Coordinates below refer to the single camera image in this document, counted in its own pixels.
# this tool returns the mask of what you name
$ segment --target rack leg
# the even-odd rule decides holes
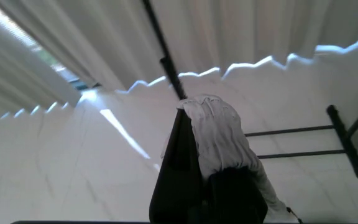
[[[327,114],[334,125],[336,134],[338,135],[338,138],[341,141],[341,144],[346,152],[346,155],[349,158],[353,170],[358,178],[358,154],[355,147],[353,146],[351,139],[347,138],[347,131],[338,115],[338,110],[336,110],[334,105],[330,105],[327,107]]]

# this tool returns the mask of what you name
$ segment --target black metal frame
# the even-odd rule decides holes
[[[155,16],[153,7],[150,3],[150,0],[143,0],[143,4],[145,7],[145,10],[147,12],[147,15],[150,19],[151,25],[153,27],[153,30],[155,32],[155,35],[157,36],[158,42],[162,48],[164,57],[161,58],[160,63],[162,64],[166,76],[170,80],[173,89],[175,90],[175,93],[179,97],[179,99],[185,99],[186,94],[183,90],[183,87],[181,85],[181,82],[177,76],[177,70],[173,64],[172,58],[170,56],[168,47],[166,45],[164,36],[162,34],[161,28],[158,24],[158,20]],[[344,149],[338,149],[338,150],[329,150],[329,151],[317,151],[317,152],[296,152],[296,153],[286,153],[286,154],[273,154],[273,155],[264,155],[264,156],[258,156],[259,159],[273,159],[273,158],[286,158],[286,157],[296,157],[296,156],[317,156],[317,155],[329,155],[329,154],[342,154],[345,153],[354,169],[354,172],[356,173],[356,176],[358,177],[358,154],[356,149],[354,148],[351,137],[352,135],[357,131],[358,129],[358,118],[356,119],[355,123],[351,125],[348,131],[346,131],[338,113],[337,110],[333,105],[329,106],[327,108],[327,113],[329,117],[331,118],[332,125],[325,125],[325,126],[315,126],[315,127],[307,127],[307,128],[296,128],[296,129],[284,129],[284,130],[277,130],[277,131],[265,131],[260,133],[249,133],[245,134],[247,137],[253,137],[253,136],[266,136],[271,134],[285,134],[285,133],[297,133],[297,132],[303,132],[303,131],[317,131],[317,130],[325,130],[325,129],[335,129],[339,140],[341,141],[341,144]]]

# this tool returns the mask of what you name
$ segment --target curtain fold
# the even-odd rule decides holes
[[[152,0],[180,72],[225,71],[290,53],[313,58],[316,45],[358,40],[358,0]]]
[[[0,7],[88,86],[128,90],[164,74],[141,1],[0,0]]]
[[[56,101],[75,106],[80,94],[0,25],[0,116]]]

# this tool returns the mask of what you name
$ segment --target white marble floor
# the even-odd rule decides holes
[[[320,52],[313,62],[293,57],[286,67],[237,67],[224,79],[215,70],[181,80],[189,95],[212,93],[233,105],[245,133],[330,124],[330,104],[346,124],[358,115],[358,47]],[[172,88],[163,80],[128,94],[85,95],[76,108],[0,119],[0,223],[148,220],[176,115]],[[258,155],[341,148],[333,130],[249,141]],[[358,147],[358,133],[354,141]],[[278,196],[304,221],[358,222],[358,179],[346,155],[262,162]]]

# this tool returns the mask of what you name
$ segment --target clothing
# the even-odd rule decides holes
[[[204,181],[225,168],[247,166],[269,207],[268,216],[288,216],[286,206],[276,196],[261,161],[250,149],[241,129],[240,116],[231,105],[218,96],[198,95],[181,100],[178,108],[184,109],[191,119]],[[280,221],[292,220],[280,218]]]

